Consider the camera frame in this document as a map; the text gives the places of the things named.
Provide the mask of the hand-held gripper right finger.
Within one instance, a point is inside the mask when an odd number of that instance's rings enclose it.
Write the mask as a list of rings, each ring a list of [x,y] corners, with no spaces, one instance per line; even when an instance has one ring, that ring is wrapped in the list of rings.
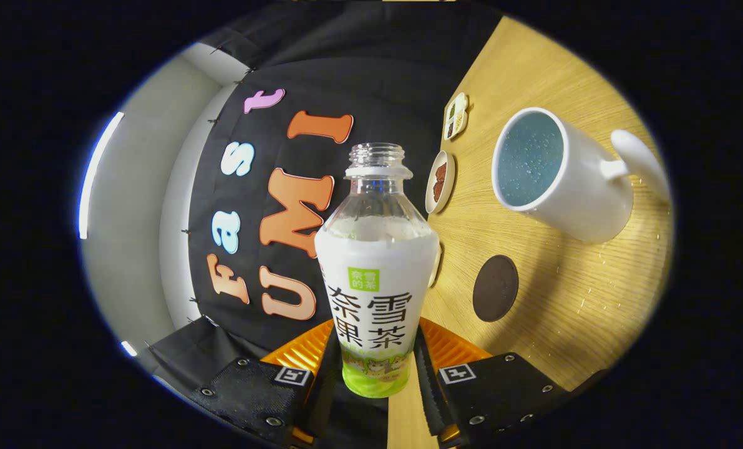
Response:
[[[442,448],[488,448],[572,394],[514,352],[492,355],[422,318],[415,369],[429,433]]]

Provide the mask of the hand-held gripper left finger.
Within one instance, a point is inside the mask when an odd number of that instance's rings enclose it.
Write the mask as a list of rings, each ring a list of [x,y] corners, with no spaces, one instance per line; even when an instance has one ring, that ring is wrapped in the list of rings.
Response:
[[[192,401],[269,448],[317,448],[339,380],[329,319],[260,359],[240,356],[192,392]]]

